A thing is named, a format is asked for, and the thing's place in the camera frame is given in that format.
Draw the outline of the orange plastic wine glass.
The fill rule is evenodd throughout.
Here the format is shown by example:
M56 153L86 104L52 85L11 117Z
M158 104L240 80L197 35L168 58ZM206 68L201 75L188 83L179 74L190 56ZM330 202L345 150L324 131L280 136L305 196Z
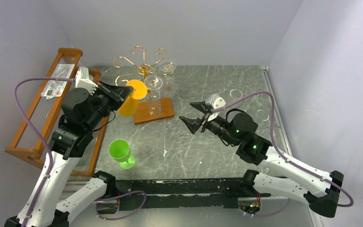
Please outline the orange plastic wine glass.
M123 117L131 117L137 110L139 101L147 95L147 87L137 79L128 81L126 86L132 87L132 92L117 112Z

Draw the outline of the clear champagne flute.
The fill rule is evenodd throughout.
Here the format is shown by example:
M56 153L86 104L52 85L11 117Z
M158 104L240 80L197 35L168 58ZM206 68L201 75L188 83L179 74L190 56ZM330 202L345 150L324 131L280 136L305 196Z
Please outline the clear champagne flute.
M152 117L159 117L161 115L161 88L163 81L156 75L148 76L144 83L147 87L149 101L148 111Z

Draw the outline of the clear wine glass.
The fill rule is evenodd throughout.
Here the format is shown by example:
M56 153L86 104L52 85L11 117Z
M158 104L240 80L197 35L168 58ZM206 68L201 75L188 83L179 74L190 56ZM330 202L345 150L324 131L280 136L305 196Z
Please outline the clear wine glass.
M165 61L159 66L164 74L162 92L166 98L172 98L176 94L177 83L173 76L176 67L177 64L174 61Z

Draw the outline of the green plastic wine glass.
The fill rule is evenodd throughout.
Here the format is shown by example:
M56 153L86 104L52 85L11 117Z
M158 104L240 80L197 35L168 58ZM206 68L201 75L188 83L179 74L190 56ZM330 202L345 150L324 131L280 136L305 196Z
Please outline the green plastic wine glass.
M115 140L109 145L110 156L119 163L122 169L131 169L136 159L132 155L130 146L125 140Z

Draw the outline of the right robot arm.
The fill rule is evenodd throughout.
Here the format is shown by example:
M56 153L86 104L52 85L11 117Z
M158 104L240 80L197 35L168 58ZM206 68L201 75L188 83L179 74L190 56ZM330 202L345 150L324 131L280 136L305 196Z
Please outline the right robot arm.
M238 108L232 120L210 114L210 106L204 101L190 105L204 114L202 118L190 119L179 116L192 134L210 131L224 145L237 147L236 155L248 164L269 168L279 172L271 177L255 170L247 170L240 179L240 196L257 196L268 193L284 196L305 205L313 212L335 217L344 175L335 170L317 170L280 151L272 143L256 134L258 124L245 111Z

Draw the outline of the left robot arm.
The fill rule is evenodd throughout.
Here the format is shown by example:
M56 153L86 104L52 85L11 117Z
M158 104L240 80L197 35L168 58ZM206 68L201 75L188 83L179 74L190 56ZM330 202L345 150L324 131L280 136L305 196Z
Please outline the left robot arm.
M118 110L131 95L131 86L104 82L76 82L61 104L63 116L50 141L47 158L29 200L7 227L68 227L95 200L116 194L116 178L104 171L67 199L60 201L65 184L103 118Z

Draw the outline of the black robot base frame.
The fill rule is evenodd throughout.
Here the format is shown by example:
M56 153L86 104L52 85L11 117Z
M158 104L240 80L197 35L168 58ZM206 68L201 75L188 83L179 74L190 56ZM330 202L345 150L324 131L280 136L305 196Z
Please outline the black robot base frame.
M172 180L117 180L110 194L96 202L115 201L120 211L165 208L221 207L237 209L240 198L269 197L238 177Z

